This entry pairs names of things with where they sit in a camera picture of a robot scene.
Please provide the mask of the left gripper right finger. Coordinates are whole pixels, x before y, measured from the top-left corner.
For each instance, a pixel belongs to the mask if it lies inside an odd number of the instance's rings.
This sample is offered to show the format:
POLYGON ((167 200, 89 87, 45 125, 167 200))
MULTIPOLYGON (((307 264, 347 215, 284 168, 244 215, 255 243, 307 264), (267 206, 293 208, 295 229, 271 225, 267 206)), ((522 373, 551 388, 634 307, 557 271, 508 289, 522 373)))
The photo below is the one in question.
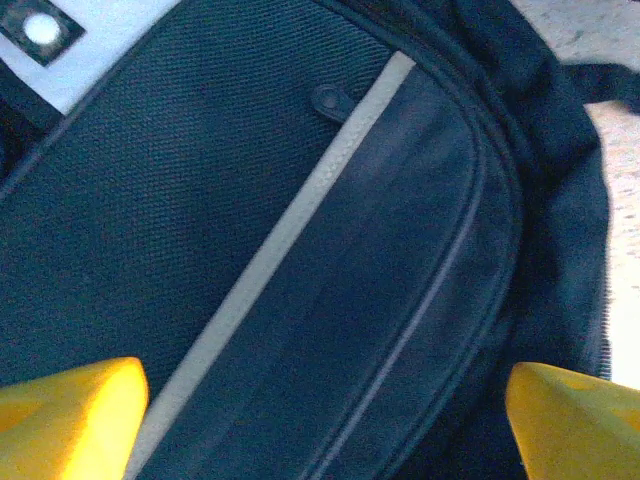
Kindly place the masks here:
POLYGON ((528 480, 640 480, 640 390, 522 362, 505 403, 528 480))

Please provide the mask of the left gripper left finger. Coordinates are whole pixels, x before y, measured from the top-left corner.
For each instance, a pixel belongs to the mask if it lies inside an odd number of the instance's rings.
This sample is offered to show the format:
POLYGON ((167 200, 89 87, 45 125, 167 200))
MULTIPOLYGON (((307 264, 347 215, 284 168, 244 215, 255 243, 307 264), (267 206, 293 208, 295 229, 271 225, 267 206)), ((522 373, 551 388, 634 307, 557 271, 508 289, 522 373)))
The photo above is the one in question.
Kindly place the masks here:
POLYGON ((123 480, 148 401, 135 357, 0 388, 0 480, 123 480))

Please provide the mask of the navy blue backpack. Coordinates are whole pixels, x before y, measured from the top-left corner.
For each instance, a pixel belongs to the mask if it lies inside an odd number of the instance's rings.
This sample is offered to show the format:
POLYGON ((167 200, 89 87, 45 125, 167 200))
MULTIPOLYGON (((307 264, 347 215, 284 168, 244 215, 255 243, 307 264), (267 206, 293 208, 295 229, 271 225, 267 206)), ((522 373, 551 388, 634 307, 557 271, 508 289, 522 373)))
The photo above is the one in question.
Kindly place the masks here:
POLYGON ((607 101, 511 0, 0 0, 0 386, 139 359, 126 480, 528 480, 512 368, 610 375, 607 101))

